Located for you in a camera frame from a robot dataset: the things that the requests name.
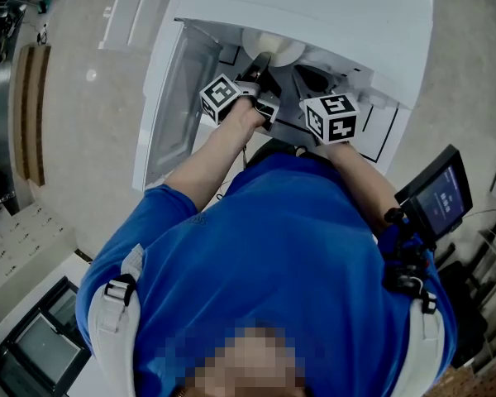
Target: display screen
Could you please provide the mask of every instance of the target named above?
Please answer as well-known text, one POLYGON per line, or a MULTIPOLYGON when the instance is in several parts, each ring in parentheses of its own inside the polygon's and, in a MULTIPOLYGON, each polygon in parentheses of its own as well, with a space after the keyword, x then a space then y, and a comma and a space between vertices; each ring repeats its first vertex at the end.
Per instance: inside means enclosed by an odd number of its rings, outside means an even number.
POLYGON ((427 216, 432 230, 439 235, 465 212, 465 205, 452 166, 418 196, 417 201, 427 216))

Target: white shoulder strap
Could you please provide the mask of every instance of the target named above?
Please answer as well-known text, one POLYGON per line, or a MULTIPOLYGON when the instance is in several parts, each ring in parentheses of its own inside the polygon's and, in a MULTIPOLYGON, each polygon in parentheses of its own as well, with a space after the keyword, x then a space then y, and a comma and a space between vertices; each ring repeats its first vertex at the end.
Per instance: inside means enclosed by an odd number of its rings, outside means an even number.
MULTIPOLYGON (((435 295, 428 295, 435 301, 435 295)), ((439 310, 423 313, 422 305, 422 300, 414 299, 410 306, 408 352, 391 397, 421 397, 432 387, 441 367, 445 346, 443 317, 439 310)))
POLYGON ((134 341, 140 324, 136 282, 143 248, 138 244, 122 263, 122 274, 99 287, 88 311, 88 331, 101 370, 121 397, 136 397, 134 341))

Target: person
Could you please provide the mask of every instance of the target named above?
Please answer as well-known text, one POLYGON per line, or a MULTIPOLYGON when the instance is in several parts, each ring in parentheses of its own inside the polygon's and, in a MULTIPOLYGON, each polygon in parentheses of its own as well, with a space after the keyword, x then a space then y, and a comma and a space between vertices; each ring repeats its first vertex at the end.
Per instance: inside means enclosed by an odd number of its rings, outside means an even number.
MULTIPOLYGON (((328 160, 297 157, 287 146, 260 152, 204 211, 263 121, 239 99, 201 149, 145 192, 83 278, 77 319, 92 348, 96 289, 120 275, 136 244, 144 249, 137 396, 393 391, 412 298, 383 287, 380 249, 393 246, 384 215, 398 204, 391 184, 350 144, 326 146, 328 160)), ((424 285, 445 328, 439 376, 456 329, 429 257, 424 285)))

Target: forearm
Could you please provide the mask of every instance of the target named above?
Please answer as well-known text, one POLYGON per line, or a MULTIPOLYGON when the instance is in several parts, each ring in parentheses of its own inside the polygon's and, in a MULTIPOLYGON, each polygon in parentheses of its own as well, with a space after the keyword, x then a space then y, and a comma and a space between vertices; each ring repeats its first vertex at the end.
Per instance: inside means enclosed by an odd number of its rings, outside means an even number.
POLYGON ((327 146, 326 152, 373 234, 378 236, 388 227, 384 215, 398 208, 395 188, 350 144, 327 146))
POLYGON ((239 98, 203 147, 176 168, 165 184, 189 197, 201 212, 217 193, 254 130, 264 121, 249 99, 239 98))

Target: blue shirt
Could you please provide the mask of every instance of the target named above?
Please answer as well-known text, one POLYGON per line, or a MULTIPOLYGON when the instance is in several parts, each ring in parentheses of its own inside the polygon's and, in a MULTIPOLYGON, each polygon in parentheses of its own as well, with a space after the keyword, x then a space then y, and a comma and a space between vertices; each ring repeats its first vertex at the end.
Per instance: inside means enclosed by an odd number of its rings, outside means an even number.
MULTIPOLYGON (((379 246, 396 235, 390 228, 379 246)), ((137 243, 145 249, 138 395, 168 396, 235 327, 255 323, 290 340, 316 396, 389 395, 394 387, 411 299, 382 286, 384 260, 335 170, 272 155, 203 213, 165 185, 145 192, 81 284, 77 318, 89 346, 93 294, 119 275, 137 243)), ((442 373, 455 351, 455 318, 432 263, 428 270, 446 329, 442 373)))

